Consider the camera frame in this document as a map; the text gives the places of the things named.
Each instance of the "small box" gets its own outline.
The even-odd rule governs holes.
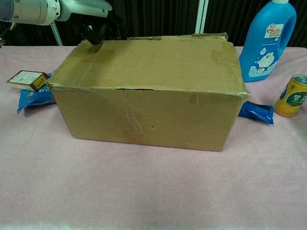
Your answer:
[[[48,76],[46,73],[21,70],[9,79],[7,83],[12,88],[37,91],[46,83],[47,80]]]
[[[249,96],[224,34],[84,41],[48,86],[76,138],[214,151]]]

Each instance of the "metal pole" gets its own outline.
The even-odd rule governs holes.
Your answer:
[[[53,22],[50,26],[51,26],[53,35],[54,35],[54,37],[56,38],[56,41],[57,41],[57,43],[58,43],[58,46],[63,46],[61,37],[60,37],[60,35],[59,35],[58,29],[57,29],[57,26],[56,26],[56,23]]]
[[[209,0],[199,0],[195,33],[201,34],[205,28]]]

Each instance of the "bottle cap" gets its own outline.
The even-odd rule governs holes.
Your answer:
[[[277,4],[287,4],[289,0],[272,0],[272,2]]]

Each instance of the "pink tablecloth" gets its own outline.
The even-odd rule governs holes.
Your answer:
[[[74,139],[56,105],[17,115],[5,83],[71,50],[0,49],[0,229],[307,228],[307,103],[273,126],[239,118],[223,152]],[[294,73],[304,48],[247,84],[250,100],[274,104]]]

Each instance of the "black background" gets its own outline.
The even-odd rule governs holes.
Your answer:
[[[128,36],[187,35],[195,31],[198,0],[109,0],[121,17]],[[249,25],[268,0],[209,0],[205,33],[227,32],[229,41],[243,46]],[[290,0],[297,13],[295,31],[288,46],[307,47],[307,1]],[[73,28],[56,22],[65,46],[82,39]],[[0,33],[10,23],[0,23]],[[56,46],[50,26],[20,24],[6,45]]]

